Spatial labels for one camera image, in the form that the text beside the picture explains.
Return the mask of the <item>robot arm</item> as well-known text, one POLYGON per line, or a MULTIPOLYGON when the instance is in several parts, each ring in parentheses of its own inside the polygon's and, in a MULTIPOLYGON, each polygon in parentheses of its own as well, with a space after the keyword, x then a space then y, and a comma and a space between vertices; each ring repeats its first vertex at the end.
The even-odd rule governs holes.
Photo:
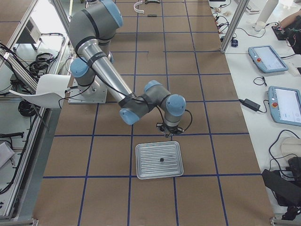
POLYGON ((178 126, 186 109, 183 96, 171 94, 155 80, 145 85, 141 96, 136 96, 108 59, 111 39, 122 25, 117 5, 111 0, 101 0, 73 15, 69 24, 71 44, 118 102, 119 114, 126 124, 133 125, 160 107, 164 116, 162 123, 156 125, 158 130, 166 137, 183 133, 184 129, 178 126))

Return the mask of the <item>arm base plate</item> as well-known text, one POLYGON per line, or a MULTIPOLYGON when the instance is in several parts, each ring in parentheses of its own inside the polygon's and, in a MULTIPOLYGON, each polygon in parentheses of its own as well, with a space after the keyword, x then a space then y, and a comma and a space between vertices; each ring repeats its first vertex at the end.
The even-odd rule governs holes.
POLYGON ((69 104, 105 104, 107 97, 107 88, 104 83, 94 74, 86 73, 81 77, 74 77, 71 89, 69 104))

